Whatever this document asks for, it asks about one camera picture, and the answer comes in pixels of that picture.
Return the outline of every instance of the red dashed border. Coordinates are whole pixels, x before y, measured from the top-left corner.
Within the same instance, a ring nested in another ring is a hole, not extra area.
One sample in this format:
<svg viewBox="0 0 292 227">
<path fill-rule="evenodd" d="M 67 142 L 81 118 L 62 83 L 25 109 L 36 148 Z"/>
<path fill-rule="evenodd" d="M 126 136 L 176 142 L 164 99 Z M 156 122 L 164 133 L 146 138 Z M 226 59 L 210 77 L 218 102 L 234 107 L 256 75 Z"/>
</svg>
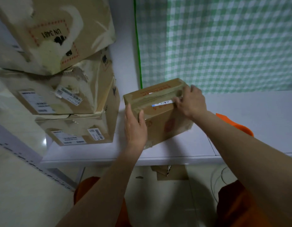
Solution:
<svg viewBox="0 0 292 227">
<path fill-rule="evenodd" d="M 42 23 L 42 24 L 36 25 L 36 26 L 30 28 L 30 29 L 28 30 L 28 33 L 30 34 L 31 38 L 34 40 L 35 44 L 39 47 L 40 45 L 39 45 L 37 39 L 35 38 L 35 36 L 32 34 L 31 30 L 33 30 L 33 29 L 37 29 L 37 28 L 42 27 L 42 26 L 55 25 L 55 24 L 60 24 L 60 23 L 64 23 L 64 24 L 65 24 L 65 27 L 66 27 L 66 29 L 67 29 L 67 31 L 69 32 L 69 29 L 68 29 L 68 26 L 67 26 L 65 20 L 55 20 L 55 21 L 50 21 L 50 22 L 47 22 L 47 23 Z M 71 60 L 73 60 L 73 59 L 75 59 L 75 58 L 77 58 L 77 57 L 80 56 L 80 55 L 79 55 L 79 52 L 78 52 L 78 49 L 77 49 L 77 47 L 76 47 L 76 45 L 75 45 L 75 43 L 73 42 L 72 44 L 73 44 L 73 46 L 74 46 L 74 48 L 75 48 L 75 50 L 76 50 L 77 55 L 76 55 L 76 56 L 73 56 L 73 57 L 71 57 L 71 58 L 69 58 L 69 59 L 67 59 L 67 60 L 65 60 L 65 61 L 62 61 L 61 64 L 65 64 L 65 63 L 67 63 L 68 61 L 71 61 Z"/>
</svg>

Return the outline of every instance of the person's left arm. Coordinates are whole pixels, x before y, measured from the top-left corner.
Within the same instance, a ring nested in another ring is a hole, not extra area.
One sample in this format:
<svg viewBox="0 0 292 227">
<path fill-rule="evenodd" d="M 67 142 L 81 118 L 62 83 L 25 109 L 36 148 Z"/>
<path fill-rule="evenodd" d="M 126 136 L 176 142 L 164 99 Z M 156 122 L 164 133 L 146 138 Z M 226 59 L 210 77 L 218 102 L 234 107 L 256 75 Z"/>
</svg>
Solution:
<svg viewBox="0 0 292 227">
<path fill-rule="evenodd" d="M 130 104 L 125 109 L 125 132 L 126 149 L 56 227 L 115 226 L 129 177 L 147 141 L 144 112 L 140 111 L 138 122 Z"/>
</svg>

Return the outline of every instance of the person's right arm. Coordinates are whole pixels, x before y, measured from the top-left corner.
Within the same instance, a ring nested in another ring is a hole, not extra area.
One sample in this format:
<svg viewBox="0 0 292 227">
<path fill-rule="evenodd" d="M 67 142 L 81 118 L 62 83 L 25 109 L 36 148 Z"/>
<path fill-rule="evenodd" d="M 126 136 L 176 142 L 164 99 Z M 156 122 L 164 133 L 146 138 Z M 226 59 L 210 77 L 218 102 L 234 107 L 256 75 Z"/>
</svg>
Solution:
<svg viewBox="0 0 292 227">
<path fill-rule="evenodd" d="M 201 90 L 184 88 L 178 109 L 210 138 L 239 181 L 276 225 L 292 225 L 292 158 L 207 111 Z"/>
</svg>

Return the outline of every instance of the forearm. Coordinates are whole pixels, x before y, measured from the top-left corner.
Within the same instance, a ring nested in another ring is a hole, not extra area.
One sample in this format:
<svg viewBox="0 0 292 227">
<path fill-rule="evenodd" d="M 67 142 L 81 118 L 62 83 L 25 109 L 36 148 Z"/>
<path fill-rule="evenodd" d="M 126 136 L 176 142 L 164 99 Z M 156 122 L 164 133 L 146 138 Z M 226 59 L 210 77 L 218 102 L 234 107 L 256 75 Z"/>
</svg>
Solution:
<svg viewBox="0 0 292 227">
<path fill-rule="evenodd" d="M 140 153 L 135 147 L 128 146 L 57 227 L 115 226 L 129 177 Z"/>
<path fill-rule="evenodd" d="M 208 135 L 235 176 L 256 197 L 292 215 L 292 158 L 211 112 L 195 123 Z"/>
</svg>

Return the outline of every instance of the white label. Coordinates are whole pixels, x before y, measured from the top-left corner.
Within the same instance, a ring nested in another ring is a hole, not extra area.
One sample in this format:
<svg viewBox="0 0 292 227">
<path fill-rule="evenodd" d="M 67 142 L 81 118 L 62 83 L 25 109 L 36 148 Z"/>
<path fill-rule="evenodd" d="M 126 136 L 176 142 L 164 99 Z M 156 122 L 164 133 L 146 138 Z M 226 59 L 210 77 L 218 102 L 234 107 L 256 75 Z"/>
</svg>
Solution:
<svg viewBox="0 0 292 227">
<path fill-rule="evenodd" d="M 82 102 L 82 98 L 77 96 L 76 94 L 69 91 L 67 88 L 62 87 L 59 85 L 55 91 L 55 94 L 62 97 L 63 99 L 66 99 L 67 101 L 71 102 L 72 104 L 79 106 L 79 104 Z"/>
<path fill-rule="evenodd" d="M 164 104 L 169 104 L 169 103 L 173 103 L 173 101 L 172 100 L 167 100 L 167 101 L 164 101 L 162 103 L 153 104 L 152 107 L 156 107 L 156 106 L 164 105 Z"/>
<path fill-rule="evenodd" d="M 39 113 L 39 114 L 55 114 L 56 112 L 44 101 L 42 96 L 35 91 L 19 91 L 23 98 Z"/>
<path fill-rule="evenodd" d="M 91 128 L 91 129 L 87 129 L 88 132 L 91 134 L 91 136 L 93 137 L 94 140 L 96 141 L 100 141 L 100 140 L 104 140 L 104 136 L 102 135 L 101 131 L 98 128 Z"/>
<path fill-rule="evenodd" d="M 64 144 L 64 145 L 78 145 L 86 144 L 82 136 L 69 135 L 63 131 L 52 131 L 52 133 Z"/>
<path fill-rule="evenodd" d="M 18 44 L 18 42 L 12 36 L 8 28 L 1 20 L 0 20 L 0 38 L 8 45 L 11 45 L 16 51 L 24 52 L 23 49 Z"/>
</svg>

